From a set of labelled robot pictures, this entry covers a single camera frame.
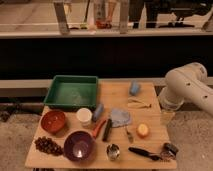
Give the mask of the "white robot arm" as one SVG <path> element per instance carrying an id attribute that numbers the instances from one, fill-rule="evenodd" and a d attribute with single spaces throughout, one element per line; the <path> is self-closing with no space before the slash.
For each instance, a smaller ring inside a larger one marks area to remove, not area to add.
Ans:
<path id="1" fill-rule="evenodd" d="M 161 124 L 167 125 L 185 100 L 213 118 L 213 88 L 205 84 L 206 68 L 198 62 L 174 68 L 165 75 L 165 87 L 158 95 L 162 107 Z"/>

